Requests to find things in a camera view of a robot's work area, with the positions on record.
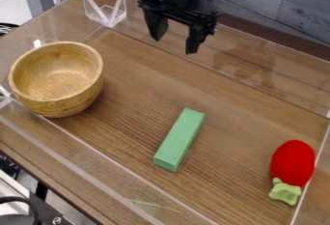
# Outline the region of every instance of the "green block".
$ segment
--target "green block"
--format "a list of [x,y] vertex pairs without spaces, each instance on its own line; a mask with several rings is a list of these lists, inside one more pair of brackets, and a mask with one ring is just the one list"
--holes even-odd
[[184,108],[153,156],[153,163],[174,172],[200,130],[202,113]]

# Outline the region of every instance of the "wooden table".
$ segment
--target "wooden table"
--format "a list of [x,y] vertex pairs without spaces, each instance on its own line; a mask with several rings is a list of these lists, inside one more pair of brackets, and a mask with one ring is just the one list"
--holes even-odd
[[[160,50],[182,50],[182,26],[153,43],[142,25],[129,14],[116,28],[133,39],[66,0],[0,40],[0,80],[35,41],[84,42],[104,61],[100,97],[72,117],[0,99],[1,152],[100,224],[289,224],[295,208],[268,199],[269,160],[285,140],[316,152],[325,140],[327,63],[222,26],[186,61]],[[172,174],[152,156],[184,107],[205,120]]]

